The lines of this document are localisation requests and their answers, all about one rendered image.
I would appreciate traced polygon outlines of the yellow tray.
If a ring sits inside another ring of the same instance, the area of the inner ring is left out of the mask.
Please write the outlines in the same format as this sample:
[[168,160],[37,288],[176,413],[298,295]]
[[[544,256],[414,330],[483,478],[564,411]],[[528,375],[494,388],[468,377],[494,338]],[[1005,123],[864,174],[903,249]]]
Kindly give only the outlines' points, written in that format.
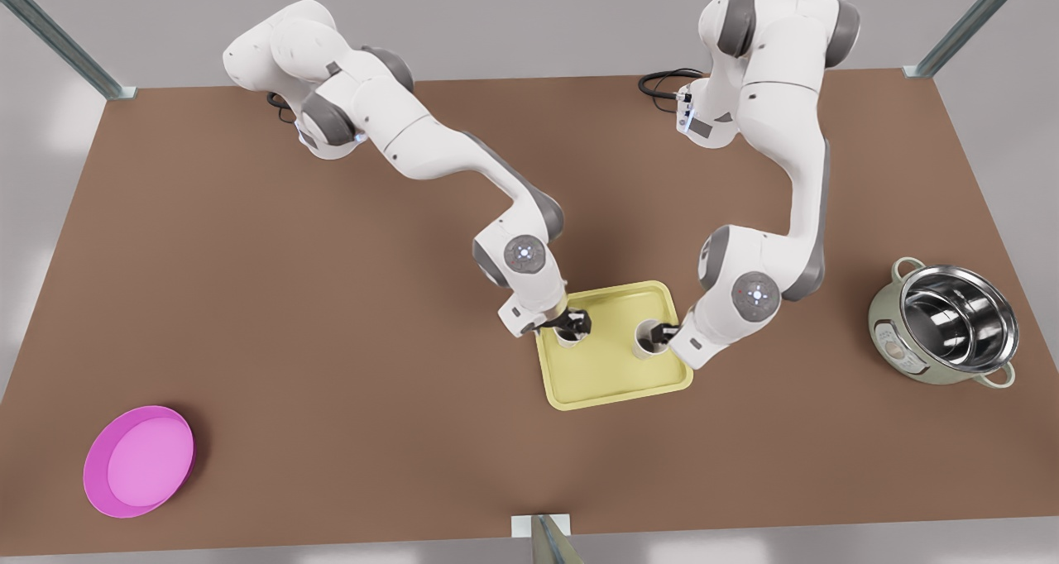
[[685,390],[692,384],[692,368],[672,351],[646,352],[638,343],[647,327],[677,319],[665,284],[650,280],[584,290],[571,294],[568,305],[592,319],[589,335],[575,344],[553,329],[534,336],[546,399],[554,410],[584,410]]

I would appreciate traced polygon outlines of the pale green steel pot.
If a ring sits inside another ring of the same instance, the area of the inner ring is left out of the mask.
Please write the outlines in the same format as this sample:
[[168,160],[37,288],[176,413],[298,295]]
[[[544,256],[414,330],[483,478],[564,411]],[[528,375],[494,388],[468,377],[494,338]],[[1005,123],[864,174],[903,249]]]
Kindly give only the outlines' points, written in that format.
[[1016,382],[1020,327],[1013,307],[974,271],[901,256],[870,301],[867,323],[878,353],[911,380],[975,380],[992,390]]

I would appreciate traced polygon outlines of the pink plate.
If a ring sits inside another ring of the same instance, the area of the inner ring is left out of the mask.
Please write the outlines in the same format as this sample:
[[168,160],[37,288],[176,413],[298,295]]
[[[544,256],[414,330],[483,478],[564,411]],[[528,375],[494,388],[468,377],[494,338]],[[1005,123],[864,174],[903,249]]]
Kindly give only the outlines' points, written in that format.
[[139,518],[189,481],[196,455],[195,433],[180,413],[129,410],[98,433],[84,458],[84,496],[109,518]]

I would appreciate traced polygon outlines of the silver frame post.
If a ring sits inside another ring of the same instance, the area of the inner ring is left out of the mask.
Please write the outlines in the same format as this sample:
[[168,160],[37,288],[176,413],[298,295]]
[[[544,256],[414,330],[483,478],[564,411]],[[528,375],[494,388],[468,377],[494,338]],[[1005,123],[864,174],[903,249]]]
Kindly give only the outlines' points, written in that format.
[[122,86],[103,69],[90,53],[76,43],[35,0],[0,0],[26,29],[41,39],[84,81],[91,85],[107,101],[132,101],[137,87]]
[[530,538],[532,564],[585,564],[570,540],[570,514],[515,515],[510,529],[511,538]]
[[1009,0],[975,0],[918,63],[903,67],[904,77],[910,80],[933,79],[1007,2]]

